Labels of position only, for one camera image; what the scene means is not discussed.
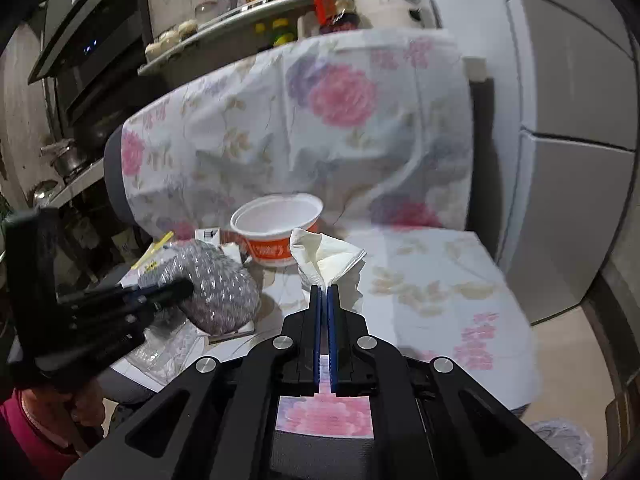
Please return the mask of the person's left hand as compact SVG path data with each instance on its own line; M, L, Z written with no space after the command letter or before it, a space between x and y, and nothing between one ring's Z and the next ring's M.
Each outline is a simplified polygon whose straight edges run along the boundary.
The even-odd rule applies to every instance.
M75 392L53 387L22 390L21 404L27 418L47 438L81 453L88 450L105 420L103 393L95 379Z

